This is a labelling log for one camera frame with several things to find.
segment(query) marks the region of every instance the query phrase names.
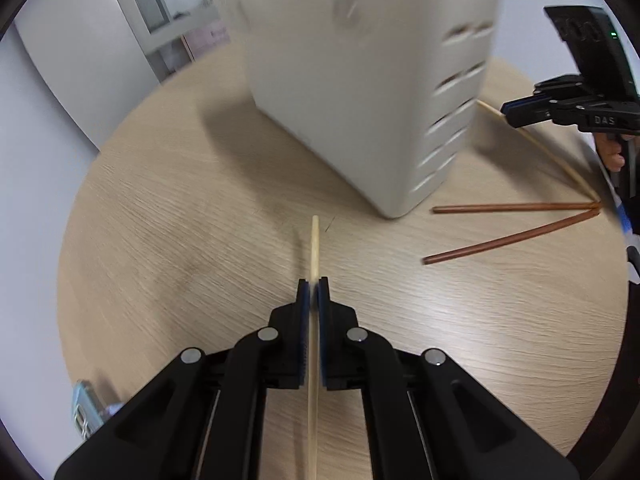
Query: white knife block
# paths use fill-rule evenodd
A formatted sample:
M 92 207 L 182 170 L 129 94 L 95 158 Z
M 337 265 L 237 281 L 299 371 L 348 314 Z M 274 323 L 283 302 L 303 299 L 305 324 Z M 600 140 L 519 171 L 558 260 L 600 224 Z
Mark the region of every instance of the white knife block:
M 246 38 L 258 108 L 384 216 L 444 182 L 490 53 L 498 0 L 214 0 Z

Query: white wall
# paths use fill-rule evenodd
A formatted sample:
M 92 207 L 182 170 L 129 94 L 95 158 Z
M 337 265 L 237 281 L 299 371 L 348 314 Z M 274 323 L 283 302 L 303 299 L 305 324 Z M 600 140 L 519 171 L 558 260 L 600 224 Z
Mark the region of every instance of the white wall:
M 15 23 L 51 91 L 98 147 L 158 86 L 117 0 L 28 0 Z
M 0 42 L 0 418 L 46 480 L 79 444 L 56 273 L 66 219 L 96 154 L 11 27 Z
M 576 73 L 569 50 L 543 11 L 543 7 L 552 5 L 588 5 L 606 9 L 621 35 L 636 82 L 639 80 L 638 54 L 604 0 L 502 0 L 494 55 L 513 63 L 534 82 Z

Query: metal screw head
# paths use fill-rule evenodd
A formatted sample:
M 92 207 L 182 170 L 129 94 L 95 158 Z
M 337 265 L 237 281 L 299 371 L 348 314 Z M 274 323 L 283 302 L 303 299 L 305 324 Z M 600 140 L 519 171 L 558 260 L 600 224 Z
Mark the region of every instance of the metal screw head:
M 266 326 L 258 331 L 258 338 L 261 341 L 273 341 L 278 337 L 278 331 L 272 326 Z
M 183 363 L 190 365 L 192 363 L 197 363 L 202 357 L 202 352 L 197 348 L 187 348 L 183 350 L 180 354 L 180 359 Z
M 424 353 L 424 358 L 430 365 L 440 366 L 447 360 L 446 354 L 439 348 L 429 348 Z
M 356 341 L 358 343 L 364 341 L 367 338 L 367 335 L 369 335 L 369 333 L 359 326 L 355 326 L 347 330 L 347 337 L 351 341 Z

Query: wood grain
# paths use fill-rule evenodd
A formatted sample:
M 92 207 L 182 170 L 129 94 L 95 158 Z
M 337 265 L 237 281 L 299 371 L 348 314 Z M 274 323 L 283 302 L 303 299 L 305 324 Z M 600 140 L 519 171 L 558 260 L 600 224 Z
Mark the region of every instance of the wood grain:
M 499 107 L 531 88 L 494 62 L 482 98 Z M 543 124 L 533 134 L 606 196 L 595 156 L 574 129 Z M 183 348 L 222 350 L 264 326 L 306 275 L 308 221 L 318 214 L 334 300 L 396 348 L 445 349 L 567 452 L 607 386 L 625 322 L 625 245 L 611 204 L 588 222 L 515 246 L 429 267 L 420 257 L 566 215 L 470 222 L 432 215 L 436 204 L 583 201 L 574 188 L 525 139 L 478 113 L 446 183 L 403 218 L 380 218 L 256 110 L 231 44 L 135 109 L 78 192 L 58 275 L 69 375 L 127 398 Z M 263 480 L 304 474 L 305 393 L 268 395 Z M 319 478 L 371 478 L 357 392 L 320 399 Z

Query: finger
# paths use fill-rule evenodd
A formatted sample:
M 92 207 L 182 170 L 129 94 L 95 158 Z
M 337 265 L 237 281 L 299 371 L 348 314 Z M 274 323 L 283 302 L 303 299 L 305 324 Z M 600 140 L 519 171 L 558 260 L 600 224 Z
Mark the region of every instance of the finger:
M 605 166 L 609 171 L 614 173 L 619 172 L 625 165 L 625 159 L 621 155 L 613 155 L 609 157 L 605 163 Z
M 607 143 L 605 150 L 607 150 L 607 155 L 617 155 L 622 152 L 622 145 L 615 140 L 610 140 Z
M 595 141 L 598 149 L 600 149 L 600 147 L 607 142 L 607 134 L 596 132 L 593 134 L 593 140 Z

